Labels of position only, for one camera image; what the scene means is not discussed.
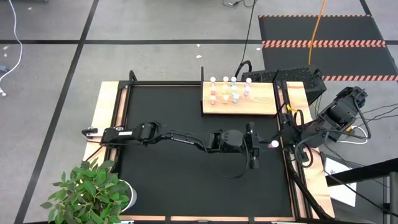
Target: wooden table frame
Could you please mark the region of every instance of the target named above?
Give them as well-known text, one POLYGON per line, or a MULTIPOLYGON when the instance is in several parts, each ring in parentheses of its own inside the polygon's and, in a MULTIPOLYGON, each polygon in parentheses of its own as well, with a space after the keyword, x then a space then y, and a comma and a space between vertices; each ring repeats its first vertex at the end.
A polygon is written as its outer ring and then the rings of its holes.
MULTIPOLYGON (((156 86, 160 82, 138 82, 140 85, 146 86, 156 86)), ((162 86, 165 85, 176 85, 176 83, 181 83, 181 85, 199 85, 200 82, 161 82, 162 86)), ((125 112, 127 110, 128 97, 130 95, 130 88, 128 88, 129 82, 103 82, 101 84, 101 89, 99 91, 98 100, 94 112, 92 127, 95 128, 108 128, 111 126, 120 126, 126 119, 125 112)), ((302 110, 304 115, 304 121, 310 122, 312 120, 310 109, 307 105, 307 97, 305 95, 305 90, 302 82, 287 82, 287 90, 290 98, 290 105, 296 110, 302 110)), ((281 103, 283 103, 283 97, 281 97, 281 92, 279 92, 279 97, 281 103)), ((92 141, 100 141, 101 137, 94 137, 92 141)), ((105 149, 97 151, 99 145, 97 143, 88 142, 86 145, 83 160, 91 157, 91 161, 98 158, 97 163, 101 164, 106 159, 115 160, 118 156, 116 149, 105 149)), ((331 204, 331 199, 329 196, 328 186, 326 184, 326 178, 323 171, 322 159, 318 154, 313 154, 313 165, 304 170, 305 180, 307 183, 307 189, 311 192, 315 200, 321 205, 321 207, 329 214, 334 217, 334 211, 331 204)), ((300 211, 300 217, 306 218, 306 210, 303 200, 303 195, 299 188, 295 186, 295 194, 297 196, 298 210, 300 211)), ((255 217, 255 222, 292 222, 295 221, 294 206, 292 202, 292 217, 255 217)), ((316 218, 317 215, 312 210, 313 217, 316 218)), ((161 222, 166 221, 166 216, 141 216, 141 215, 121 215, 121 220, 134 220, 134 221, 152 221, 161 222)), ((171 221, 224 221, 224 222, 248 222, 248 217, 180 217, 171 216, 169 218, 171 221)))

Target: white flower pot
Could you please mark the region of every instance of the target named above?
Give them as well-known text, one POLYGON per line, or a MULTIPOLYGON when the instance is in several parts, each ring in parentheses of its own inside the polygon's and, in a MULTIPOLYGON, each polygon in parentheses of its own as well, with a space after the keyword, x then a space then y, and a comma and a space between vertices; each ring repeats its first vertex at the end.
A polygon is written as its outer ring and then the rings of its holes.
POLYGON ((124 181, 129 186, 130 193, 131 193, 129 204, 126 206, 126 208, 122 209, 122 212, 124 212, 127 209, 131 208, 136 203, 136 201, 137 201, 137 192, 136 192, 136 190, 134 190, 133 187, 131 187, 131 185, 127 181, 125 181, 125 180, 120 180, 120 181, 124 181))

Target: potted plant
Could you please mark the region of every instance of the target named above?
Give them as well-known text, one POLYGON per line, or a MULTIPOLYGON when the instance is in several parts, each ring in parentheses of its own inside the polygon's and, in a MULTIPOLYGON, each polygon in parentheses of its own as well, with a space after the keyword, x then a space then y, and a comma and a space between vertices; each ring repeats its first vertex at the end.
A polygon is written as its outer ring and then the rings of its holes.
POLYGON ((120 223, 119 214, 131 207, 137 200, 136 191, 118 174, 110 173, 113 161, 100 166, 96 159, 83 161, 80 167, 66 173, 61 181, 53 183, 61 189, 52 194, 41 207, 49 209, 49 222, 56 224, 110 224, 120 223))

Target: green leaf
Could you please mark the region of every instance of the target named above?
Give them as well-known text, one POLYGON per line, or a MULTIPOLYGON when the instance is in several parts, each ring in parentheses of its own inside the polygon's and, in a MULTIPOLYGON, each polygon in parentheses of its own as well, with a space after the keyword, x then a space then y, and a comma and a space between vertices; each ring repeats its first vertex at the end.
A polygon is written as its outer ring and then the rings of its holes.
POLYGON ((62 175, 61 175, 61 180, 62 180, 62 182, 66 182, 66 178, 67 178, 67 174, 65 173, 65 172, 62 172, 62 175))
POLYGON ((76 187, 76 184, 75 184, 75 183, 72 183, 72 184, 68 184, 68 185, 67 185, 67 189, 68 189, 68 190, 73 190, 73 189, 75 189, 75 187, 76 187))
POLYGON ((97 158, 95 158, 95 159, 93 160, 93 162, 91 162, 91 164, 90 164, 90 168, 92 168, 92 167, 94 167, 94 165, 96 165, 96 163, 97 163, 97 160, 98 160, 98 157, 97 157, 97 158))
POLYGON ((109 215, 111 211, 111 207, 108 205, 101 213, 101 215, 99 216, 100 218, 105 218, 109 215))
POLYGON ((86 212, 86 207, 82 207, 79 211, 79 214, 76 217, 82 216, 86 212))
POLYGON ((80 195, 77 196, 77 200, 78 200, 80 203, 87 203, 87 202, 83 199, 83 197, 81 197, 80 195))
POLYGON ((48 200, 55 198, 56 194, 57 194, 57 192, 55 192, 54 194, 50 195, 48 200))
POLYGON ((95 187, 93 183, 85 181, 83 185, 85 186, 85 189, 88 191, 88 193, 90 193, 91 195, 95 195, 95 187))
POLYGON ((49 213, 49 222, 54 220, 54 215, 55 215, 55 208, 51 209, 49 213))
POLYGON ((103 163, 100 165, 99 169, 107 169, 107 168, 109 168, 109 167, 112 167, 113 164, 114 164, 114 161, 111 161, 111 160, 105 161, 105 162, 103 162, 103 163))
POLYGON ((76 190, 79 192, 79 191, 83 190, 84 188, 85 188, 85 185, 82 184, 82 183, 80 183, 80 184, 77 186, 76 190))
POLYGON ((121 223, 119 217, 117 217, 116 215, 110 216, 109 220, 111 221, 111 223, 121 223))
POLYGON ((72 207, 73 212, 77 212, 82 208, 81 205, 71 205, 71 207, 72 207))
POLYGON ((87 222, 89 219, 90 219, 90 216, 88 215, 88 213, 84 213, 84 214, 82 214, 80 217, 80 220, 82 221, 82 222, 87 222))
POLYGON ((70 212, 65 213, 64 219, 65 221, 67 221, 68 224, 77 224, 77 222, 73 219, 73 215, 70 212))
POLYGON ((91 168, 92 171, 97 171, 97 169, 98 169, 98 164, 95 164, 95 166, 91 168))
POLYGON ((105 172, 105 170, 101 170, 98 173, 98 177, 95 180, 95 184, 96 185, 101 185, 101 184, 103 184, 105 182, 105 179, 106 179, 106 172, 105 172))
POLYGON ((48 209, 52 207, 51 202, 44 202, 43 204, 40 205, 42 208, 48 209))
POLYGON ((59 190, 57 192, 57 194, 55 195, 55 199, 56 200, 63 200, 66 195, 67 195, 67 191, 66 190, 59 190))
POLYGON ((129 197, 127 197, 127 195, 122 195, 120 196, 120 200, 122 200, 122 202, 128 202, 130 201, 129 197))
POLYGON ((62 224, 63 221, 64 221, 63 211, 59 211, 58 215, 55 217, 55 223, 56 224, 62 224))
POLYGON ((113 206, 113 207, 111 208, 110 214, 111 214, 111 215, 119 216, 120 212, 121 212, 121 207, 120 207, 119 205, 115 205, 115 206, 113 206))
POLYGON ((115 193, 111 194, 109 197, 112 200, 119 200, 119 193, 115 192, 115 193))
POLYGON ((95 177, 95 176, 97 175, 96 172, 91 171, 91 170, 85 170, 85 171, 83 172, 83 174, 86 175, 87 177, 95 177))
POLYGON ((88 170, 90 168, 90 163, 87 161, 82 161, 80 167, 84 170, 88 170))
POLYGON ((122 203, 120 204, 120 207, 121 207, 121 208, 126 208, 128 205, 129 205, 129 202, 122 202, 122 203))
POLYGON ((52 185, 54 185, 54 186, 56 186, 56 187, 58 187, 59 185, 61 185, 62 184, 62 182, 55 182, 55 183, 52 183, 52 185))
POLYGON ((77 223, 79 223, 79 224, 81 223, 81 220, 80 220, 79 218, 76 218, 76 217, 75 217, 74 219, 75 219, 75 221, 76 221, 77 223))
POLYGON ((109 198, 107 198, 107 197, 105 197, 105 196, 103 196, 103 195, 100 195, 100 196, 98 196, 97 198, 98 198, 100 201, 104 202, 104 203, 109 203, 109 198))
POLYGON ((107 189, 108 187, 112 187, 112 186, 114 186, 114 183, 107 183, 107 184, 105 185, 105 188, 107 189))
POLYGON ((97 224, 102 224, 104 223, 104 220, 102 220, 102 218, 100 218, 95 212, 91 211, 90 212, 90 218, 92 218, 94 220, 94 222, 96 222, 97 224))

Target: white cable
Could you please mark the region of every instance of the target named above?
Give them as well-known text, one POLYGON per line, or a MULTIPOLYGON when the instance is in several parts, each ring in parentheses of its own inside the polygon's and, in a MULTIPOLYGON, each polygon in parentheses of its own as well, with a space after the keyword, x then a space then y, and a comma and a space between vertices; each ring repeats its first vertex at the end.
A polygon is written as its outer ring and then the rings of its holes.
MULTIPOLYGON (((18 39, 18 37, 17 37, 17 14, 15 13, 15 9, 14 9, 14 6, 12 5, 11 0, 8 0, 8 1, 9 1, 10 5, 11 5, 12 12, 14 13, 14 36, 15 36, 15 38, 17 39, 19 45, 21 46, 21 52, 19 53, 19 59, 18 59, 17 64, 14 66, 14 68, 12 68, 10 71, 8 71, 7 73, 5 73, 2 77, 0 77, 0 83, 1 83, 1 80, 2 80, 4 77, 6 77, 7 75, 9 75, 9 74, 10 74, 12 71, 14 71, 14 69, 19 65, 19 63, 21 62, 22 51, 23 51, 22 43, 19 41, 19 39, 18 39)), ((2 96, 7 96, 7 94, 2 90, 1 87, 0 87, 0 93, 2 94, 2 96)))
MULTIPOLYGON (((362 131, 362 133, 365 135, 365 137, 366 137, 366 138, 368 137, 368 135, 366 134, 366 132, 365 132, 364 129, 362 129, 361 127, 358 127, 358 126, 354 126, 354 125, 353 125, 353 129, 355 129, 355 128, 359 128, 359 129, 362 131)), ((351 142, 351 141, 337 141, 337 142, 340 142, 340 143, 349 143, 349 144, 366 144, 366 143, 368 142, 368 140, 366 139, 365 142, 351 142)))

